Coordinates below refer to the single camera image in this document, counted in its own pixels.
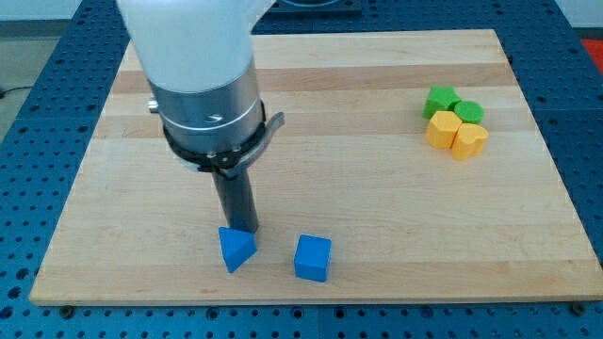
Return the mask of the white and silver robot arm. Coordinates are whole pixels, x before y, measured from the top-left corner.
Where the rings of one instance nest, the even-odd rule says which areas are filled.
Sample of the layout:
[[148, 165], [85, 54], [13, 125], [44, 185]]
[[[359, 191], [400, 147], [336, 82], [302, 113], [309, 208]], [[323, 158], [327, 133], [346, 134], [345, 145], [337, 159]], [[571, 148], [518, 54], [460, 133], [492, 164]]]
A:
[[267, 120], [252, 30], [275, 0], [118, 0], [172, 150], [233, 178], [283, 125]]

